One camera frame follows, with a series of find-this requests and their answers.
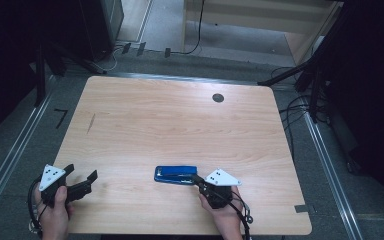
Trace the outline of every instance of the hand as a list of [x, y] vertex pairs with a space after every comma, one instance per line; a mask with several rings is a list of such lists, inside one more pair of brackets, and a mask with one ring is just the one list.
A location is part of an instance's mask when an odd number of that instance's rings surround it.
[[[240, 196], [238, 187], [232, 186], [232, 192]], [[242, 211], [243, 206], [240, 201], [235, 200], [235, 196], [236, 195], [233, 196], [232, 204], [239, 209], [239, 211]], [[204, 195], [200, 194], [199, 199], [201, 200], [202, 207], [213, 217], [214, 223], [224, 240], [242, 240], [240, 231], [241, 220], [235, 209], [230, 205], [226, 205], [220, 209], [212, 209]]]
[[67, 187], [58, 188], [55, 195], [54, 207], [51, 208], [41, 202], [39, 189], [36, 188], [35, 200], [37, 212], [40, 216], [39, 222], [42, 226], [43, 240], [63, 240], [68, 237], [68, 220], [74, 208], [65, 204], [67, 199]]

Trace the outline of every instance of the blue stapler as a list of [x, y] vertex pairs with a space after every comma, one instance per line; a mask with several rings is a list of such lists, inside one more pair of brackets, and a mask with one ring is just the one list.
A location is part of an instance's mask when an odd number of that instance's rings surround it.
[[154, 180], [156, 182], [180, 185], [194, 185], [192, 176], [197, 175], [196, 166], [157, 166]]

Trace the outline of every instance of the wooden desk in background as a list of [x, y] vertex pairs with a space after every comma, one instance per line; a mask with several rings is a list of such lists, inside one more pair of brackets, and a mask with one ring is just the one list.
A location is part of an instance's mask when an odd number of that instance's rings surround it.
[[[184, 0], [186, 21], [199, 21], [202, 1]], [[320, 36], [330, 29], [341, 3], [326, 0], [206, 0], [202, 21], [285, 32], [298, 65]]]
[[267, 87], [92, 77], [54, 166], [71, 163], [68, 185], [99, 176], [74, 202], [72, 233], [217, 235], [198, 188], [154, 182], [157, 165], [195, 165], [203, 177], [220, 167], [241, 180], [251, 235], [311, 232]]

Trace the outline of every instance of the black round hole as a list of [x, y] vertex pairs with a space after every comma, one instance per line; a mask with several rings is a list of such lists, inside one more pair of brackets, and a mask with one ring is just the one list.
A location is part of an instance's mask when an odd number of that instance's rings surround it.
[[213, 100], [214, 100], [214, 102], [223, 102], [224, 97], [220, 93], [216, 93], [213, 95]]

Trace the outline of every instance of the light wood tabletop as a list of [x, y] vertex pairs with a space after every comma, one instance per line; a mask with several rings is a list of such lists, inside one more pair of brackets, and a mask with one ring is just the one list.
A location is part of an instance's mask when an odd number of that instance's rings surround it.
[[155, 182], [158, 165], [238, 178], [251, 236], [311, 232], [295, 210], [305, 202], [267, 87], [91, 77], [54, 166], [68, 164], [68, 185], [98, 171], [92, 193], [73, 202], [72, 233], [217, 235], [198, 188]]

